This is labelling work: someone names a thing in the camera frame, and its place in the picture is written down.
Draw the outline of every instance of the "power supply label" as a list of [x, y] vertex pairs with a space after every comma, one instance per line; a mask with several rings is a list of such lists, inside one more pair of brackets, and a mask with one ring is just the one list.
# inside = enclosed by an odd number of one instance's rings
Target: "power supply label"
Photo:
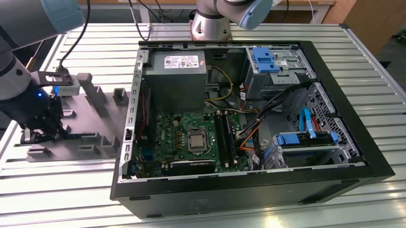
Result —
[[167, 56], [165, 58], [165, 68], [199, 68], [198, 56]]

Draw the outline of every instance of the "black cable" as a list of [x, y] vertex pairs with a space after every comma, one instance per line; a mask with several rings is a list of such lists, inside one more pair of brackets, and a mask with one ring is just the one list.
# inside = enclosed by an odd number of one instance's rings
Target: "black cable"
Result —
[[262, 161], [264, 161], [264, 151], [261, 150], [261, 144], [260, 144], [260, 131], [257, 131], [253, 134], [253, 145], [254, 145], [254, 153], [257, 157], [260, 158], [260, 164], [254, 166], [254, 170], [262, 169]]
[[161, 11], [161, 18], [162, 18], [163, 23], [165, 23], [166, 21], [165, 21], [165, 13], [163, 13], [163, 8], [161, 8], [161, 4], [159, 4], [158, 0], [155, 0], [155, 2], [157, 2], [157, 5], [158, 5], [158, 8], [159, 8], [159, 11]]
[[290, 12], [290, 0], [286, 0], [286, 11], [285, 11], [285, 15], [284, 18], [281, 20], [277, 21], [277, 23], [284, 23], [285, 19], [288, 17], [288, 13]]
[[264, 120], [265, 116], [266, 116], [266, 113], [270, 112], [276, 107], [278, 107], [288, 95], [296, 91], [297, 89], [301, 89], [301, 88], [306, 88], [306, 87], [310, 87], [313, 85], [313, 81], [309, 81], [309, 82], [305, 82], [300, 85], [292, 85], [290, 87], [288, 87], [277, 96], [274, 96], [269, 102], [264, 105], [262, 109], [260, 110], [258, 114], [257, 114], [257, 117], [256, 117], [256, 122], [246, 126], [242, 130], [241, 130], [241, 134], [244, 134], [245, 132], [248, 132], [250, 129], [253, 129], [258, 123], [261, 123], [261, 121]]
[[81, 42], [82, 38], [83, 38], [83, 35], [85, 35], [85, 32], [87, 31], [87, 28], [89, 28], [89, 22], [90, 22], [90, 0], [87, 0], [87, 5], [89, 5], [89, 15], [87, 15], [87, 19], [86, 19], [86, 22], [85, 22], [85, 26], [83, 26], [83, 30], [82, 30], [82, 33], [78, 37], [78, 40], [77, 42], [74, 43], [74, 45], [71, 46], [69, 52], [66, 53], [66, 55], [63, 56], [62, 60], [59, 61], [59, 69], [65, 69], [65, 66], [63, 66], [63, 63], [65, 63], [65, 60], [66, 58], [69, 58], [71, 52], [74, 51], [78, 43]]
[[133, 8], [133, 2], [131, 2], [131, 0], [129, 0], [129, 3], [130, 3], [130, 8], [131, 8], [131, 15], [133, 15], [134, 23], [135, 23], [135, 26], [138, 27], [138, 31], [139, 31], [139, 36], [141, 36], [141, 38], [142, 38], [145, 41], [149, 41], [150, 38], [151, 38], [151, 28], [149, 27], [149, 37], [146, 38], [146, 37], [142, 35], [141, 30], [139, 30], [141, 27], [139, 27], [139, 23], [138, 23], [138, 21], [137, 21], [137, 19], [135, 19], [134, 8]]
[[154, 15], [154, 17], [157, 18], [158, 22], [162, 23], [162, 21], [159, 20], [159, 17], [155, 15], [154, 11], [150, 9], [150, 7], [141, 1], [141, 4], [147, 8], [147, 10], [151, 12], [151, 14]]
[[236, 109], [236, 108], [222, 107], [222, 106], [217, 105], [213, 101], [206, 101], [206, 102], [210, 103], [217, 109], [223, 109], [223, 110], [229, 110], [229, 111], [236, 111], [236, 112], [238, 112], [238, 113], [241, 113], [241, 112], [248, 113], [248, 112], [241, 111], [241, 110], [238, 110], [238, 109]]

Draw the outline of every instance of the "gray power supply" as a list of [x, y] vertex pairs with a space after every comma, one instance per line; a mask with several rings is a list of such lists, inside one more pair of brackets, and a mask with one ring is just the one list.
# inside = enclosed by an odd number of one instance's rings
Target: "gray power supply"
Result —
[[145, 76], [159, 113], [203, 111], [207, 81], [203, 51], [153, 53]]

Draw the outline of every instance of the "blue plastic clip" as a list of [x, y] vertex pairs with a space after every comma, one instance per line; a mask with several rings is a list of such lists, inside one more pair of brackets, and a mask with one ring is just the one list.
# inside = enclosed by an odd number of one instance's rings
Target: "blue plastic clip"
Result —
[[260, 73], [278, 73], [281, 71], [276, 64], [276, 56], [269, 51], [268, 47], [253, 48], [253, 58], [258, 65]]
[[317, 134], [316, 134], [316, 130], [313, 129], [312, 113], [310, 113], [309, 108], [304, 108], [301, 110], [301, 115], [300, 115], [300, 130], [301, 131], [306, 131], [304, 117], [306, 118], [306, 128], [308, 128], [308, 131], [310, 133], [310, 138], [313, 139], [313, 138], [317, 137]]
[[286, 145], [301, 144], [298, 134], [284, 134], [282, 137]]
[[340, 142], [338, 134], [336, 132], [330, 132], [330, 136], [332, 136], [333, 142], [337, 144]]
[[278, 135], [278, 136], [277, 136], [277, 141], [278, 141], [278, 144], [280, 144], [280, 145], [284, 145], [284, 144], [285, 144], [285, 140], [284, 140], [284, 138], [282, 138], [282, 135]]

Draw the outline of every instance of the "aluminum slotted table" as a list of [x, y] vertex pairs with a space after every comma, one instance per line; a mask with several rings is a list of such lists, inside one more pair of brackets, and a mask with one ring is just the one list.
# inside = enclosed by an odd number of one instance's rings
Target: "aluminum slotted table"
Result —
[[[147, 26], [141, 27], [147, 36]], [[189, 24], [154, 24], [151, 40], [189, 40]], [[236, 40], [310, 40], [324, 57], [396, 176], [324, 204], [141, 220], [110, 200], [115, 161], [26, 162], [22, 130], [11, 123], [0, 142], [0, 227], [392, 227], [406, 226], [406, 94], [354, 36], [338, 25], [232, 26]], [[82, 29], [59, 36], [42, 70], [58, 59]], [[105, 92], [130, 88], [141, 41], [133, 24], [90, 24], [65, 62], [73, 74], [90, 72]]]

